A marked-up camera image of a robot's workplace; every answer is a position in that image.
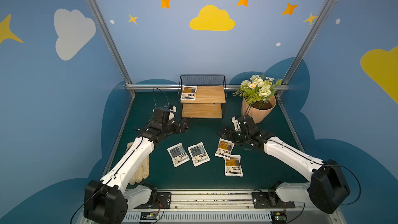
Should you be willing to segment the grey coffee bag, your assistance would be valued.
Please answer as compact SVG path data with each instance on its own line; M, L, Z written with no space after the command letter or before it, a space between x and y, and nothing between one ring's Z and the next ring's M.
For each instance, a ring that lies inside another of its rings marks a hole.
M174 167L178 167L190 160L189 155L183 147L182 143L178 143L167 149Z
M198 167L203 163L210 161L210 157L202 142L188 147L188 152L192 158L193 165Z

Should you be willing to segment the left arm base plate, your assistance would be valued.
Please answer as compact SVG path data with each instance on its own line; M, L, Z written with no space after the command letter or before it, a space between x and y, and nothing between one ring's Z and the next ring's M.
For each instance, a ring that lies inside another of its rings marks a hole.
M144 203L135 209L158 209L160 204L162 204L162 208L169 209L171 206L171 199L171 192L158 192L156 194L152 194L147 203Z

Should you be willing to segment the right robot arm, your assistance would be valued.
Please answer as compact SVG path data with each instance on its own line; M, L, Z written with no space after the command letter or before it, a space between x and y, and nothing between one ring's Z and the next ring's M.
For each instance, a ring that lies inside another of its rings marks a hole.
M324 213L332 214L350 195L345 175L334 160L312 157L282 141L268 131L261 131L252 117L235 116L233 128L224 127L218 135L238 145L249 144L275 157L299 172L306 183L280 183L272 192L282 202L311 203Z

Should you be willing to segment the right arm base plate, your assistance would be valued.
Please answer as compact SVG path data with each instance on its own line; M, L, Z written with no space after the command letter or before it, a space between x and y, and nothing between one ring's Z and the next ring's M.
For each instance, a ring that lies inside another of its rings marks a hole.
M280 198L276 196L275 193L268 193L268 192L260 192L254 191L252 192L252 202L254 208L274 208L274 209L289 209L295 208L294 202L283 202Z

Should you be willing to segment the orange coffee bag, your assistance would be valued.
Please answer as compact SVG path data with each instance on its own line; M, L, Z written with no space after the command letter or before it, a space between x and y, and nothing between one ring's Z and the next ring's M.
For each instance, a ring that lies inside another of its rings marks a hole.
M231 155L230 158L225 158L224 175L243 177L243 170L241 168L241 156Z
M195 101L198 86L183 86L181 91L181 101Z
M215 156L224 159L230 159L234 145L235 144L231 141L219 139Z

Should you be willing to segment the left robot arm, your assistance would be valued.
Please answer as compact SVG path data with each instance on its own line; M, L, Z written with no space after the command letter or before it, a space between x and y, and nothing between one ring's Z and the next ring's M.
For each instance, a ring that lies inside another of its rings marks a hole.
M189 122L175 119L172 104L154 109L150 122L141 128L120 161L99 181L90 181L85 188L84 218L98 224L120 224L127 212L136 207L151 207L157 201L157 188L150 184L127 186L145 159L165 138L186 133Z

